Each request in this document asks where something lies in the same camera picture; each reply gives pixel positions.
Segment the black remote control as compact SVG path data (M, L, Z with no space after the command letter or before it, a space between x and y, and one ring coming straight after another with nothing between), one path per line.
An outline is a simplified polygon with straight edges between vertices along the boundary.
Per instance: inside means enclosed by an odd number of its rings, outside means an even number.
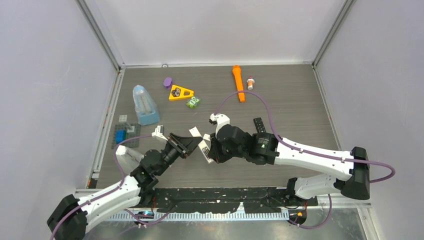
M266 128L264 122L261 117L257 117L253 119L254 126L258 134L266 133Z

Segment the white rectangular thermometer device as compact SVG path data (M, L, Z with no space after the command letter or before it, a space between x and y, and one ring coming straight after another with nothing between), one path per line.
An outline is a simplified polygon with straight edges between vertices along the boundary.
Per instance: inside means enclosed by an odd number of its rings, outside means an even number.
M201 138L201 142L197 146L198 146L199 150L201 151L201 154L203 155L203 157L206 159L207 163L208 164L213 163L214 160L209 157L210 147L205 142L205 140L204 140L203 136L201 135L200 131L198 130L198 128L196 126L194 126L194 127L189 129L189 132L193 137L200 137Z

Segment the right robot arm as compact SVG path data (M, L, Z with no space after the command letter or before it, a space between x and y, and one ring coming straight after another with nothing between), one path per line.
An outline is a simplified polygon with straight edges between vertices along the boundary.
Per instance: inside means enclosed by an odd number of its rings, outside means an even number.
M313 177L288 180L285 198L291 205L318 195L340 193L354 200L370 199L370 171L367 152L333 151L299 144L271 133L249 134L226 124L210 135L208 156L217 163L242 158L256 165L288 165L319 172Z

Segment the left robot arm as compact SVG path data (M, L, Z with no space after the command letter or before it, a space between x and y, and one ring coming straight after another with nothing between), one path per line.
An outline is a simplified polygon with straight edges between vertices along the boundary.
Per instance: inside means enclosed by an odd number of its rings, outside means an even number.
M77 198L65 196L54 209L46 224L51 240L82 240L86 233L112 215L153 202L153 188L178 158L185 159L203 141L200 136L182 137L170 133L162 150L148 150L138 166L120 181L95 193Z

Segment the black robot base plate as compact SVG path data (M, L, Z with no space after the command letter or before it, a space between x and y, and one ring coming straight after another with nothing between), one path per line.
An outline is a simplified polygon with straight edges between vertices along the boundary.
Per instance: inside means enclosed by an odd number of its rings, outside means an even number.
M239 207L247 214L277 213L281 208L295 210L315 207L318 200L290 196L277 187L156 188L137 205L156 208L160 213L234 213Z

